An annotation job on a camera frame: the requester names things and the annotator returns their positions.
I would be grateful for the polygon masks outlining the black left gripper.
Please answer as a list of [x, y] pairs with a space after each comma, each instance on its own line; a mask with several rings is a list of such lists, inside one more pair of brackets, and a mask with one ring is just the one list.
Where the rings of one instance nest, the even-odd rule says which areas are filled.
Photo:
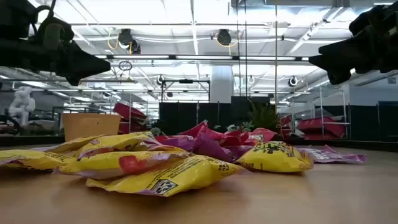
[[55, 72], [65, 75], [71, 86], [78, 86], [81, 78], [111, 68], [108, 61], [85, 52], [76, 42], [69, 43], [65, 54], [61, 40], [34, 42], [23, 39], [1, 39], [1, 66]]

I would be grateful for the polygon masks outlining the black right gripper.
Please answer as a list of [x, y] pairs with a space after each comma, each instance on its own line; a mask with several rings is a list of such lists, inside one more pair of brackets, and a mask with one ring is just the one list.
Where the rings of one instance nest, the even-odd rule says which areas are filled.
[[[357, 63], [353, 57], [358, 50], [361, 57]], [[309, 57], [308, 61], [325, 70], [332, 85], [349, 80], [352, 70], [357, 73], [397, 70], [397, 33], [387, 32], [378, 37], [362, 31], [349, 39], [320, 47], [318, 55]]]

